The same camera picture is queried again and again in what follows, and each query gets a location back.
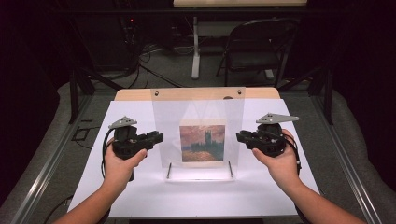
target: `desk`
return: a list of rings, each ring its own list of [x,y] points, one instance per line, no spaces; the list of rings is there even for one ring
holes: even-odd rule
[[[174,7],[303,7],[306,2],[307,0],[175,0]],[[197,79],[199,77],[200,52],[198,36],[228,36],[231,30],[239,23],[216,22],[210,24],[209,22],[203,22],[199,25],[197,17],[193,18],[194,56],[191,78]]]
[[[235,88],[158,89],[166,100],[184,100],[193,96],[200,100],[223,99]],[[263,111],[288,113],[276,89],[243,89],[245,111],[243,129],[257,128],[255,119]],[[108,124],[122,116],[137,119],[139,133],[155,129],[151,90],[122,90],[107,110],[103,125],[92,147],[82,178],[69,210],[93,193],[102,183],[100,171],[102,144]],[[281,124],[295,136],[303,169],[300,177],[307,186],[318,192],[315,180],[306,161],[303,148],[292,122]],[[123,218],[214,218],[214,217],[266,217],[296,215],[292,201],[280,190],[246,146],[239,146],[239,167],[232,181],[168,182],[162,174],[158,145],[148,152],[134,170],[134,181],[113,203],[110,217]]]

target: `clear plastic panel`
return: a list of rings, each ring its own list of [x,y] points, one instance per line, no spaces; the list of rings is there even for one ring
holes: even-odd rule
[[[156,128],[163,133],[158,146],[165,180],[236,178],[239,144],[235,134],[242,128],[244,92],[237,93],[238,99],[216,93],[207,97],[210,100],[194,100],[196,96],[191,100],[153,100]],[[161,90],[152,94],[158,97]]]

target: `gray floor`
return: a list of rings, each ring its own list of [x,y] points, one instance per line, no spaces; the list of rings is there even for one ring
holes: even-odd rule
[[[197,80],[192,80],[190,77],[192,63],[190,54],[181,55],[158,50],[150,54],[148,63],[142,64],[186,87],[216,87],[223,85],[223,76],[215,77],[219,60],[220,56],[216,54],[203,55],[201,77]],[[110,73],[106,76],[115,76],[115,74]],[[135,75],[132,75],[115,81],[123,87],[128,87],[134,77]],[[230,85],[243,86],[258,81],[267,82],[269,85],[272,82],[272,80],[266,80],[263,74],[253,73],[247,76],[235,74],[230,78]],[[19,183],[1,207],[1,223],[11,223],[13,220],[15,223],[19,223],[19,220],[25,220],[28,223],[43,223],[52,208],[76,190],[90,153],[90,147],[96,138],[97,127],[101,125],[108,104],[115,96],[115,92],[109,87],[96,81],[93,83],[97,92],[94,96],[79,98],[81,112],[75,125],[68,125],[70,118],[68,84],[58,90],[61,102],[57,114]],[[140,77],[132,88],[145,87],[171,88],[173,86],[141,70]],[[309,97],[304,88],[305,85],[301,85],[295,91],[281,93],[281,97],[285,100],[290,113],[300,117],[294,125],[322,195],[358,217],[368,217],[369,222],[376,220],[374,223],[380,223],[376,217],[370,219],[373,212],[367,213],[367,209],[364,209],[367,205],[374,208],[374,214],[382,223],[396,223],[395,192],[381,181],[375,168],[368,162],[361,131],[347,109],[347,103],[343,97],[337,92],[333,95],[334,125],[329,128],[323,121],[319,109],[320,98]],[[72,141],[77,129],[89,129],[87,138],[78,143]],[[359,189],[365,190],[363,193],[369,196],[370,204],[364,204],[367,201],[360,199],[361,191],[357,192],[354,187],[356,181],[350,178],[348,169],[343,169],[337,142],[341,143],[342,149],[348,155],[353,164],[353,170],[361,182],[362,188],[358,188],[358,191]],[[45,173],[43,167],[48,166],[49,159],[54,157],[59,160],[54,163],[52,172]],[[42,185],[42,189],[37,190],[34,188],[37,179],[47,179],[49,182]],[[61,216],[65,211],[66,207],[61,206],[50,220]],[[264,223],[301,222],[297,217],[267,217],[262,221]],[[140,222],[147,223],[141,220],[134,221],[134,223]],[[117,220],[117,223],[127,223],[127,221]]]

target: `hand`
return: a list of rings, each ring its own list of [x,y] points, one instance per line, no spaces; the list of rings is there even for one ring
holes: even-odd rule
[[[282,133],[293,138],[291,133],[286,129],[282,130]],[[285,137],[290,142],[293,142],[292,139],[289,139],[287,136]],[[294,151],[288,144],[286,144],[284,153],[275,158],[264,155],[257,148],[253,148],[252,151],[257,160],[268,167],[271,177],[281,189],[290,188],[291,186],[302,183],[297,174],[297,161]]]
[[[121,194],[131,177],[134,168],[147,156],[147,150],[141,149],[132,158],[128,160],[120,159],[113,151],[113,145],[109,144],[105,155],[105,180],[101,188],[112,190]]]

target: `forearm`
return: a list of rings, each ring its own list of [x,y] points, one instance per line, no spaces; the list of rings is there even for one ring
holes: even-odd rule
[[[303,183],[283,190],[311,223],[364,223]]]
[[[102,186],[55,223],[97,223],[119,195],[114,190]]]

